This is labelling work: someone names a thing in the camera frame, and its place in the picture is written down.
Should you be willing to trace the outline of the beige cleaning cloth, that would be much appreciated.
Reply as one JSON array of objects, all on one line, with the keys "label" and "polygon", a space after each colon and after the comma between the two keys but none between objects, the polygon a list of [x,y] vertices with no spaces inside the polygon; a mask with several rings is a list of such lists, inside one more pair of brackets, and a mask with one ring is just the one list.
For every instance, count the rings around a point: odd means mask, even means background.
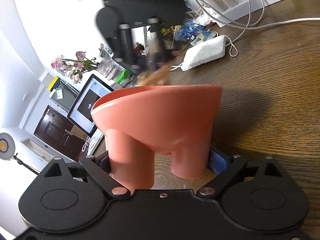
[{"label": "beige cleaning cloth", "polygon": [[162,86],[169,84],[171,65],[163,64],[159,69],[152,72],[150,70],[140,74],[137,80],[139,86]]}]

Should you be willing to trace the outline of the orange footed bowl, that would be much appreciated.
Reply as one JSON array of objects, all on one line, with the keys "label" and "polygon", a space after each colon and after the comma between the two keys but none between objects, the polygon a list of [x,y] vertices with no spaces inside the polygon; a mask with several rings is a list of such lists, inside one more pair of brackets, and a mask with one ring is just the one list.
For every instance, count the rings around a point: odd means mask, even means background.
[{"label": "orange footed bowl", "polygon": [[130,191],[154,184],[155,156],[171,156],[171,172],[184,179],[207,169],[222,87],[137,86],[108,93],[91,109],[103,132],[112,177]]}]

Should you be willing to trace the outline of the black yellow package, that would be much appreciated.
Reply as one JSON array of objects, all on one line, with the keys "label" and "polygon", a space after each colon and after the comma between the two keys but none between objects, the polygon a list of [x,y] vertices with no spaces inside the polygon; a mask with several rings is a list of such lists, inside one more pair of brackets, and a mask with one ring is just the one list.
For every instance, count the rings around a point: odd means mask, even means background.
[{"label": "black yellow package", "polygon": [[161,28],[161,35],[163,36],[163,39],[165,42],[172,42],[172,41],[178,41],[178,33],[181,29],[181,25],[174,25],[170,26],[168,28],[162,27]]}]

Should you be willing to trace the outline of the blue plastic packet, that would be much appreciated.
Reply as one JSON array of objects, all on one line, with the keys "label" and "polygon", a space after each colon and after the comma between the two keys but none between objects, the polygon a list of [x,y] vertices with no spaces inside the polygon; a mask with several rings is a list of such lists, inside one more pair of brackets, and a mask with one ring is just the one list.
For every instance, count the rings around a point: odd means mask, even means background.
[{"label": "blue plastic packet", "polygon": [[185,22],[184,25],[178,25],[175,31],[175,41],[188,43],[191,46],[196,46],[215,37],[218,37],[216,32],[206,29],[205,26],[192,20]]}]

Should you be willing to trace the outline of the pink flowers in vase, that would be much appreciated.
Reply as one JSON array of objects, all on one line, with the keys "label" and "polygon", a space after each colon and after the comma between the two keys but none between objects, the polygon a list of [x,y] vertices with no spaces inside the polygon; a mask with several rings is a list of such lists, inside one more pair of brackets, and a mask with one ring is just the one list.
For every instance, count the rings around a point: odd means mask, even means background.
[{"label": "pink flowers in vase", "polygon": [[90,60],[85,51],[77,51],[75,57],[76,59],[67,59],[63,55],[57,57],[51,62],[51,67],[61,75],[69,77],[74,84],[78,84],[84,73],[97,70],[100,63],[95,57]]}]

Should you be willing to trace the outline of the white sponge block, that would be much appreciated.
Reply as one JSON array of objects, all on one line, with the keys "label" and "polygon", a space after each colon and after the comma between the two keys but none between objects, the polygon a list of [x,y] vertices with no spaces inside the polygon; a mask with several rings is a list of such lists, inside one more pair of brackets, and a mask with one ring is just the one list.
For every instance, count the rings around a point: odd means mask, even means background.
[{"label": "white sponge block", "polygon": [[217,36],[186,51],[181,70],[188,71],[202,64],[220,59],[226,53],[225,35]]}]

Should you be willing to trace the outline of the silver laptop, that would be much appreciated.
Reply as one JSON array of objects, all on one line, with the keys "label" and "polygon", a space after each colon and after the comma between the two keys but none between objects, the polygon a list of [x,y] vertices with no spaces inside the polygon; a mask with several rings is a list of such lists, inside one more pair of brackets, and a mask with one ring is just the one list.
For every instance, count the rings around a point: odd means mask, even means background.
[{"label": "silver laptop", "polygon": [[92,119],[91,109],[100,98],[113,91],[114,89],[111,86],[92,74],[73,102],[67,118],[87,135],[81,153],[93,155],[103,139],[103,133],[97,128]]}]

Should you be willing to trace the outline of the dark entrance door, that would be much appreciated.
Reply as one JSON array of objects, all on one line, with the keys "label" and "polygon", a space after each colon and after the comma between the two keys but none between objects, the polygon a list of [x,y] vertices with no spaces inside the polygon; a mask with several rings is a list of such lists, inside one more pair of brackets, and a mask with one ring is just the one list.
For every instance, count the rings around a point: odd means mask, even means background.
[{"label": "dark entrance door", "polygon": [[71,121],[48,105],[34,135],[57,152],[78,161],[85,141],[71,133],[73,126]]}]

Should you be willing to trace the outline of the studio light on stand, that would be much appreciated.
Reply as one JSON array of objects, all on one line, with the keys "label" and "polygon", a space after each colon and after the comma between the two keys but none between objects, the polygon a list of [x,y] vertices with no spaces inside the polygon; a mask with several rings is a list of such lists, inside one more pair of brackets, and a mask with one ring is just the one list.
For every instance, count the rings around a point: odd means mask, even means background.
[{"label": "studio light on stand", "polygon": [[8,133],[1,133],[0,136],[0,145],[1,145],[1,160],[9,161],[14,159],[17,161],[19,165],[27,168],[29,171],[33,172],[34,174],[39,174],[39,171],[35,170],[31,166],[24,163],[21,159],[17,157],[16,146],[14,139]]}]

